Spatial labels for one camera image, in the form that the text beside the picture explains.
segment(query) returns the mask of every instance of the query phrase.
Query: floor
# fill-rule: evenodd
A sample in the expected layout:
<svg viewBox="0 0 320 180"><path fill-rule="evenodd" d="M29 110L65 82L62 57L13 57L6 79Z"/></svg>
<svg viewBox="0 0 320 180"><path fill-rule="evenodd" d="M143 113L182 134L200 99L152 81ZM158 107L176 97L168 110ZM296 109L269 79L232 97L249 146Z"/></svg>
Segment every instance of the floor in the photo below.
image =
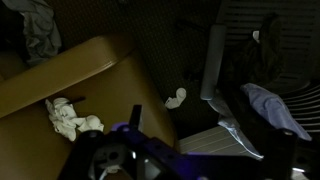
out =
<svg viewBox="0 0 320 180"><path fill-rule="evenodd" d="M47 0L66 49L91 37L129 32L138 45L149 73L165 102L178 88L187 90L181 107L170 110L179 138L216 126L217 114L201 101L200 83L183 78L201 67L207 36L193 29L179 30L177 19L203 27L215 21L219 0Z"/></svg>

